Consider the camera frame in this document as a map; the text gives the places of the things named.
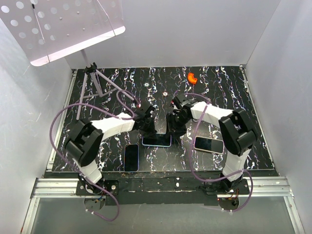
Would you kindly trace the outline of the purple edged black phone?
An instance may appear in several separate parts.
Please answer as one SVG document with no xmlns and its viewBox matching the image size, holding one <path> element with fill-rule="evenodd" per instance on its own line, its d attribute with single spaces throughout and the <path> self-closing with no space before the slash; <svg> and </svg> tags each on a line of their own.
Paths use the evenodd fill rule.
<svg viewBox="0 0 312 234">
<path fill-rule="evenodd" d="M 137 172 L 139 169 L 139 146 L 129 144 L 125 147 L 124 152 L 124 171 Z"/>
</svg>

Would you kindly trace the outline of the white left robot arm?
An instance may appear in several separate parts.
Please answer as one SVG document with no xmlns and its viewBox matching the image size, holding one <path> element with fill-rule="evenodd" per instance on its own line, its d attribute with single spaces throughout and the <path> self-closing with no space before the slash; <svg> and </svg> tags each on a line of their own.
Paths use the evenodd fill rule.
<svg viewBox="0 0 312 234">
<path fill-rule="evenodd" d="M 103 191 L 102 174 L 98 169 L 96 157 L 100 144 L 115 135 L 139 131 L 148 137 L 156 133 L 153 114 L 154 106 L 138 107 L 134 117 L 130 112 L 120 113 L 116 117 L 88 121 L 80 119 L 70 130 L 64 143 L 64 149 L 77 164 L 80 173 L 87 179 L 87 189 L 93 195 Z"/>
</svg>

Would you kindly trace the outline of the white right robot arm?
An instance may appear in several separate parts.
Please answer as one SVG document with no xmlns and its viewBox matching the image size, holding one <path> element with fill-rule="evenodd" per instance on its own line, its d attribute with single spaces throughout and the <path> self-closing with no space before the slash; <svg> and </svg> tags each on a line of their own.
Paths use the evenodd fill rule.
<svg viewBox="0 0 312 234">
<path fill-rule="evenodd" d="M 187 133 L 186 124 L 196 119 L 218 127 L 224 146 L 227 149 L 225 166 L 217 179 L 203 179 L 204 183 L 220 182 L 220 187 L 227 194 L 238 188 L 244 174 L 244 165 L 254 144 L 257 132 L 247 113 L 243 109 L 222 109 L 210 104 L 209 100 L 198 101 L 197 94 L 189 93 L 175 96 L 171 102 L 173 110 L 166 115 L 167 134 L 179 138 Z"/>
</svg>

